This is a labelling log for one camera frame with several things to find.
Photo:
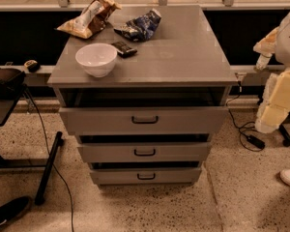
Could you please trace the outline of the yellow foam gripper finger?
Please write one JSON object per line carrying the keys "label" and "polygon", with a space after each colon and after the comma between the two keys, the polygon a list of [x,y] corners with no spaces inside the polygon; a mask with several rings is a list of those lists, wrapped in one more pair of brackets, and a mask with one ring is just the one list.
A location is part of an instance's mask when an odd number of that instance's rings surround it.
{"label": "yellow foam gripper finger", "polygon": [[277,32],[278,28],[273,29],[262,40],[255,44],[253,50],[260,54],[274,54],[276,50]]}
{"label": "yellow foam gripper finger", "polygon": [[281,74],[272,73],[266,82],[255,121],[255,128],[271,133],[279,128],[290,112],[290,68]]}

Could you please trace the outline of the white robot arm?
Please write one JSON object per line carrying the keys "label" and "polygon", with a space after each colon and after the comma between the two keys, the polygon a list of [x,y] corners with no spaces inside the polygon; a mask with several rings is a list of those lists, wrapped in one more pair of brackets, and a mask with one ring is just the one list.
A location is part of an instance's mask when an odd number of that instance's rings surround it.
{"label": "white robot arm", "polygon": [[290,12],[253,50],[260,54],[255,70],[263,71],[272,56],[284,65],[281,74],[268,78],[255,121],[259,132],[271,133],[279,128],[290,112]]}

